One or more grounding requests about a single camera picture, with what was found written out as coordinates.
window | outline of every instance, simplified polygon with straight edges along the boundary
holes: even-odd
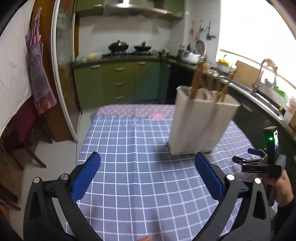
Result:
[[[288,96],[296,91],[285,81],[296,86],[296,40],[280,14],[266,0],[221,0],[221,23],[217,59],[226,50],[255,62],[272,59],[278,67],[277,85]],[[253,67],[259,65],[228,53],[225,58],[233,64],[236,60]],[[271,73],[268,80],[273,82]]]

floor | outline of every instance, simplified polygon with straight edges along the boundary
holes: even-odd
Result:
[[[57,179],[63,173],[70,173],[76,165],[76,161],[84,142],[91,121],[90,115],[94,109],[83,111],[80,116],[78,126],[78,143],[73,141],[53,142],[49,144],[38,128],[32,133],[32,147],[35,154],[47,165],[47,168],[41,168],[24,149],[15,151],[15,155],[24,165],[22,191],[19,197],[18,206],[21,211],[10,210],[11,226],[23,237],[23,218],[25,205],[31,183],[35,177],[41,177],[42,180]],[[62,213],[57,200],[54,200],[57,214],[61,223],[65,227],[66,219]]]

blue gripper pad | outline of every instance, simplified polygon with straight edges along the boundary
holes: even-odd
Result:
[[[83,198],[89,184],[93,180],[101,164],[101,157],[97,152],[93,152],[83,165],[83,169],[72,183],[71,198],[74,202]]]
[[[225,190],[224,172],[217,165],[211,164],[200,152],[195,155],[194,163],[212,198],[222,201]]]
[[[261,150],[253,149],[253,148],[249,148],[249,149],[248,149],[248,153],[249,153],[249,154],[252,154],[252,155],[256,155],[256,156],[261,156],[261,155],[263,155],[263,153],[262,153]]]

human hand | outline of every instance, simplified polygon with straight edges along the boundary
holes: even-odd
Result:
[[[263,183],[276,188],[276,201],[280,207],[288,205],[293,200],[294,195],[286,170],[283,171],[280,178],[271,177],[263,180]]]

white wall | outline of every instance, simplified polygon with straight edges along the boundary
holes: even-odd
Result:
[[[200,21],[202,27],[206,28],[211,23],[211,35],[216,35],[217,38],[206,40],[207,31],[200,34],[200,39],[206,43],[206,59],[207,62],[215,63],[216,53],[218,49],[219,29],[220,29],[220,0],[197,0],[193,6],[193,11],[190,12],[190,22],[195,21],[195,32],[197,32]],[[229,25],[229,34],[231,33],[231,25]]]
[[[25,36],[35,0],[28,0],[12,17],[0,37],[0,135],[31,96]]]
[[[108,46],[120,39],[129,44],[127,52],[144,40],[152,50],[162,49],[170,36],[170,22],[162,19],[141,17],[90,16],[80,19],[79,54],[103,51],[110,53]]]
[[[195,11],[195,1],[194,0],[186,0],[186,4],[184,6],[184,18],[180,20],[172,21],[171,30],[170,30],[170,44],[172,48],[171,55],[176,56],[178,54],[178,50],[180,45],[188,45],[188,35],[190,29],[190,15],[194,14]]]

